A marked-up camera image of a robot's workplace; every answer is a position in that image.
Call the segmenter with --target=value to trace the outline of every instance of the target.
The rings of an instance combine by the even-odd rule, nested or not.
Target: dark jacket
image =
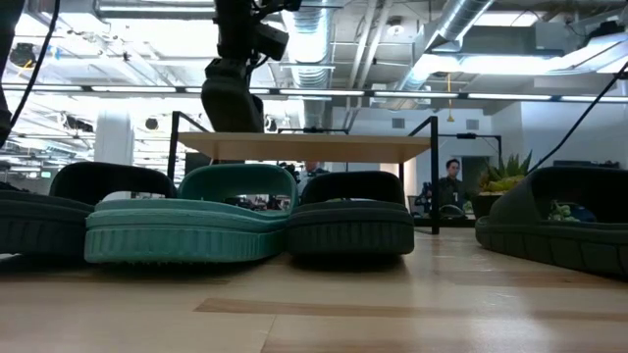
[[[462,181],[448,176],[439,179],[439,207],[454,205],[462,209],[463,196]]]

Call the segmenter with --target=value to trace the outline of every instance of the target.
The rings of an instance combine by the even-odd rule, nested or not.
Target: wooden table
[[[628,284],[416,234],[401,260],[0,261],[0,352],[626,352]]]
[[[428,137],[181,132],[179,141],[217,160],[404,163],[430,148]]]

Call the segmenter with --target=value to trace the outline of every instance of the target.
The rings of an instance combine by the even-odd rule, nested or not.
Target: air duct
[[[423,86],[430,74],[435,70],[427,62],[424,55],[428,50],[458,51],[464,34],[493,4],[494,0],[448,0],[443,8],[443,14],[434,24],[423,25],[419,30],[415,51],[418,52],[417,61],[410,71],[399,82],[395,89],[404,91],[418,90]],[[414,109],[418,106],[415,101],[406,99],[390,99],[382,104],[381,108],[398,110]]]
[[[332,13],[328,9],[303,8],[282,12],[290,35],[288,54],[297,64],[324,64],[328,59]],[[325,68],[292,68],[292,80],[298,88],[329,88],[330,71]],[[303,127],[332,126],[331,102],[303,99]]]

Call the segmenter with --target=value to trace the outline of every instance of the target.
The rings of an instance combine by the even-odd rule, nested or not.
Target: person
[[[447,176],[439,179],[439,205],[454,205],[462,209],[464,201],[462,197],[464,190],[462,189],[462,181],[458,180],[460,173],[460,161],[450,159],[445,164]]]

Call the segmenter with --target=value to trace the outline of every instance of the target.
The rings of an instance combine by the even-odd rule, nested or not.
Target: dark green slide sandal
[[[96,206],[87,219],[85,260],[105,262],[254,261],[284,251],[287,211],[255,212],[223,203],[238,195],[284,195],[296,183],[270,165],[218,165],[194,170],[181,200],[120,200]]]
[[[545,264],[628,277],[628,173],[603,168],[535,171],[476,223],[485,248]],[[577,204],[595,221],[550,221],[554,201]]]
[[[85,219],[116,191],[176,195],[163,174],[143,168],[81,162],[61,170],[50,196],[0,191],[0,253],[82,257]]]
[[[368,200],[343,200],[347,198]],[[301,202],[288,220],[287,249],[292,255],[400,255],[414,250],[414,222],[395,175],[316,176],[305,186]]]

